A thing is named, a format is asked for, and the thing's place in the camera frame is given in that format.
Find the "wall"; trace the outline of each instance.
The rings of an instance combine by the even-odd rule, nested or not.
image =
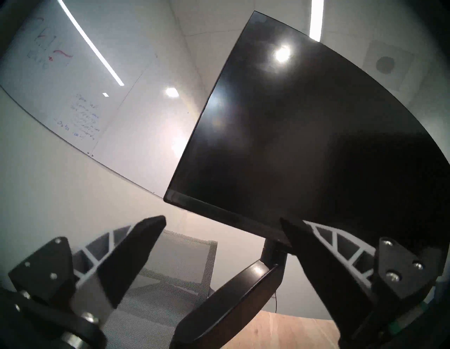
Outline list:
[[[160,16],[147,13],[154,23],[148,24],[149,35],[175,31],[176,28],[169,27],[173,18],[167,11],[168,4],[163,0],[152,4],[161,12]],[[5,12],[0,12],[0,19],[4,17]],[[15,28],[2,27],[5,29],[2,33],[13,35]],[[168,40],[174,44],[177,38],[171,34]],[[169,63],[172,54],[186,48],[183,41],[178,49],[165,48],[161,38],[155,38],[155,42],[155,48]],[[176,69],[183,70],[181,65]],[[189,78],[186,72],[181,73]],[[194,91],[187,98],[200,100],[201,92],[201,89]],[[56,236],[66,236],[76,248],[103,231],[159,214],[166,216],[167,229],[218,241],[213,289],[260,257],[264,239],[164,203],[51,133],[3,89],[0,89],[0,148],[0,281],[5,287],[12,287],[8,271]],[[277,298],[279,313],[330,318],[293,256],[288,256]],[[275,311],[274,299],[265,310]]]

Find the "black monitor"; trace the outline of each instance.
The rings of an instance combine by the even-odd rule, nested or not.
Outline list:
[[[280,218],[372,246],[449,243],[450,166],[427,131],[357,66],[258,12],[164,200],[287,245]]]

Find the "screw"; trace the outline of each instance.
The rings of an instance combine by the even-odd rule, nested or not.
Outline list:
[[[22,296],[24,296],[26,299],[31,299],[31,296],[28,292],[26,292],[25,290],[20,291],[20,294]]]
[[[395,274],[394,272],[387,272],[386,277],[391,279],[392,282],[400,281],[400,276],[398,274]]]
[[[419,262],[414,262],[414,263],[413,263],[413,266],[414,266],[415,268],[417,268],[418,270],[422,270],[422,269],[423,269],[423,264],[422,264],[422,263],[419,263]]]

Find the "monitor arm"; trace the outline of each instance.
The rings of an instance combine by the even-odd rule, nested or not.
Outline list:
[[[221,348],[238,334],[277,290],[287,253],[266,240],[261,258],[189,313],[176,327],[170,348]]]

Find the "whiteboard writing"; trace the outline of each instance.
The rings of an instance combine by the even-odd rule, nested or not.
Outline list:
[[[53,27],[46,26],[42,29],[44,23],[43,17],[37,17],[31,18],[22,26],[21,32],[25,34],[29,32],[30,35],[39,29],[34,34],[27,57],[40,66],[42,70],[47,70],[51,67],[66,67],[70,63],[73,54],[65,48],[64,40],[57,37]]]
[[[94,141],[100,132],[98,108],[98,104],[88,101],[78,93],[70,104],[68,114],[54,118],[54,121],[68,134],[81,140]]]

